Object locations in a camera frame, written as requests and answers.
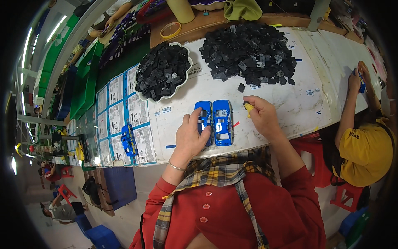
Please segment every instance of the white work table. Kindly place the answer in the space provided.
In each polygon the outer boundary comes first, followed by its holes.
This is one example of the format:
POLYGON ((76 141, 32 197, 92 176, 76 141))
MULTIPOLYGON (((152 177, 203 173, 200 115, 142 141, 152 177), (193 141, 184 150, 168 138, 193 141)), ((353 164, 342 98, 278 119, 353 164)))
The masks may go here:
MULTIPOLYGON (((281 27, 297 61, 295 86, 261 84, 252 89, 244 78, 232 77, 225 82, 213 80, 205 61, 198 50, 203 40, 185 44, 193 60, 193 74, 186 84, 170 99, 157 104, 148 102, 148 111, 157 163, 166 163, 174 151, 175 134, 186 113, 194 110, 198 101, 227 99, 233 109, 232 124, 235 125, 231 146, 218 147, 214 144, 205 148, 196 158, 208 158, 237 151, 264 146, 269 142, 260 135, 247 111, 242 97, 256 95, 276 106, 279 124, 289 139, 309 134, 318 129, 339 122, 347 94, 347 80, 358 61, 364 61, 369 68, 372 84, 380 98, 381 86, 374 73, 374 63, 363 44, 328 31, 309 32, 281 27), (240 83, 246 86, 244 93, 237 91, 240 83)), ((359 94, 356 112, 367 108, 365 94, 359 94)))

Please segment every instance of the red shirt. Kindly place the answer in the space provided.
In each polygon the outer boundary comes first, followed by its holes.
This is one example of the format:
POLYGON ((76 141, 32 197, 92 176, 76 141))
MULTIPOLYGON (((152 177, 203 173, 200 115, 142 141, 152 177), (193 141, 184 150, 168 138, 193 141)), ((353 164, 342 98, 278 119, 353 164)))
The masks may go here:
POLYGON ((51 167, 49 164, 44 165, 45 169, 48 169, 49 171, 47 171, 47 173, 44 174, 44 178, 49 180, 50 182, 55 182, 61 179, 61 177, 57 174, 56 171, 54 171, 54 174, 51 175, 51 167))
MULTIPOLYGON (((283 188, 259 173, 246 173, 243 182, 256 220, 271 248, 326 247, 318 194, 305 166, 281 180, 283 188)), ((160 178, 149 194, 142 224, 146 248, 152 248, 155 223, 164 203, 162 196, 175 188, 160 178)), ((189 188, 175 196, 164 248, 186 248, 199 233, 219 249, 257 248, 253 224, 233 185, 189 188), (206 217, 208 222, 202 223, 201 217, 206 217)), ((129 247, 132 248, 142 248, 139 230, 129 247)))

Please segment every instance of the red plastic stool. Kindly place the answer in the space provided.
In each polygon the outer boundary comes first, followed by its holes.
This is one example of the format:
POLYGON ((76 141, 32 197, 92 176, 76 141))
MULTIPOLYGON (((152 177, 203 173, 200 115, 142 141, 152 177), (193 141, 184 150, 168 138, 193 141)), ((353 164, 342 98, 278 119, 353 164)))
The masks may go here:
POLYGON ((315 165, 313 167, 315 169, 315 173, 312 176, 312 180, 315 187, 324 188, 330 185, 332 173, 325 165, 325 161, 323 159, 322 143, 321 141, 317 140, 318 138, 319 134, 316 135, 315 133, 310 134, 310 136, 299 137, 290 140, 290 143, 299 155, 301 155, 302 151, 306 151, 314 155, 315 165))
POLYGON ((62 197, 66 200, 66 202, 69 203, 69 205, 72 206, 72 204, 69 202, 69 197, 73 196, 73 197, 77 198, 77 196, 75 196, 75 195, 72 193, 72 191, 70 191, 69 188, 67 188, 67 187, 65 186, 65 184, 62 184, 62 185, 59 187, 58 191, 60 192, 60 194, 62 195, 62 197))
POLYGON ((350 211, 351 213, 355 212, 357 210, 357 205, 362 190, 363 187, 355 187, 349 183, 345 183, 341 186, 338 186, 336 192, 336 199, 330 200, 330 204, 334 204, 336 206, 344 208, 345 210, 350 211), (347 206, 345 203, 351 198, 353 199, 352 204, 351 206, 347 206))
POLYGON ((62 171, 62 177, 74 177, 74 175, 69 173, 69 170, 72 168, 72 166, 69 167, 64 167, 61 171, 62 171))

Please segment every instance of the yellow tape roll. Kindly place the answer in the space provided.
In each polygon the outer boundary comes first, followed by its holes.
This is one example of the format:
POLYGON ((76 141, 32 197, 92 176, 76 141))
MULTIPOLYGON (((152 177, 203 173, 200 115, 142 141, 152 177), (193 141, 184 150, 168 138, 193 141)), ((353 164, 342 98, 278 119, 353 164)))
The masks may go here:
POLYGON ((172 23, 169 23, 169 24, 167 24, 166 26, 164 26, 164 27, 162 28, 162 30, 160 31, 160 36, 163 37, 164 39, 169 39, 169 38, 172 38, 172 37, 176 36, 180 31, 181 31, 181 23, 179 23, 179 22, 172 22, 172 23), (163 32, 164 32, 167 28, 170 28, 170 27, 173 26, 173 25, 178 25, 177 31, 174 32, 174 33, 172 33, 171 35, 163 35, 163 32))

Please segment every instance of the white scalloped bowl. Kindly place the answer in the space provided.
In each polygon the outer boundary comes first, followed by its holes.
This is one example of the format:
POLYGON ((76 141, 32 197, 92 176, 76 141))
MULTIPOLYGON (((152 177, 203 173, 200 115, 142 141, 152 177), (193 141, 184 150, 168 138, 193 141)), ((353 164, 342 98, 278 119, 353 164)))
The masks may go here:
MULTIPOLYGON (((185 81, 184 81, 181 85, 176 86, 176 91, 175 91, 172 95, 170 95, 170 96, 163 96, 163 97, 161 97, 158 101, 154 101, 154 100, 151 99, 151 98, 145 98, 144 95, 143 95, 141 92, 137 92, 137 93, 138 93, 138 97, 140 98, 140 100, 142 100, 142 101, 149 101, 149 102, 154 103, 154 104, 159 103, 162 99, 171 98, 172 96, 174 96, 174 94, 177 93, 178 89, 179 89, 180 87, 182 87, 183 85, 185 85, 185 83, 187 82, 187 80, 188 80, 188 72, 191 70, 192 64, 193 64, 192 59, 189 57, 190 51, 189 51, 189 49, 188 49, 187 47, 182 46, 181 43, 179 43, 179 42, 170 42, 170 43, 169 43, 169 46, 173 46, 173 45, 178 45, 178 46, 184 47, 186 50, 188 50, 188 61, 189 61, 190 67, 189 67, 189 68, 186 70, 186 72, 185 72, 185 81)), ((134 75, 134 77, 133 77, 133 80, 134 80, 134 88, 135 88, 135 85, 137 84, 137 77, 136 77, 136 75, 134 75)))
POLYGON ((225 2, 226 2, 226 0, 225 1, 215 1, 211 4, 195 4, 195 5, 191 5, 191 7, 196 10, 200 10, 200 11, 223 9, 225 2))

